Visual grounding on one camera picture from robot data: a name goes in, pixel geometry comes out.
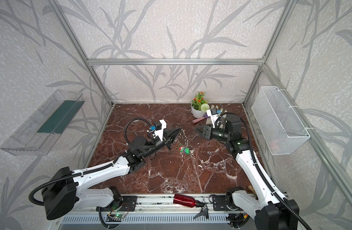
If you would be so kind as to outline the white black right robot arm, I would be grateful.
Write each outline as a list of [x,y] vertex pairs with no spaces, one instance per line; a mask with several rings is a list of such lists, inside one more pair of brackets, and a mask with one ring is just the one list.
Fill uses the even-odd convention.
[[296,230],[299,206],[277,188],[254,152],[251,135],[243,138],[241,128],[246,121],[232,112],[218,115],[211,124],[196,126],[195,131],[206,140],[223,143],[247,175],[255,189],[256,198],[243,188],[233,188],[226,193],[230,209],[241,209],[254,219],[258,230]]

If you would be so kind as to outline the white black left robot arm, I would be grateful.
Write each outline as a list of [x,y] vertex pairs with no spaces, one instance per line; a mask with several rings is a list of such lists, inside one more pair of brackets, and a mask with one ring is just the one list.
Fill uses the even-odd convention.
[[145,158],[164,147],[171,148],[180,128],[163,130],[163,137],[148,141],[137,136],[129,149],[116,160],[81,170],[61,168],[42,189],[46,218],[60,218],[73,209],[89,207],[107,208],[119,203],[121,196],[116,188],[92,189],[93,186],[109,179],[124,176],[140,170]]

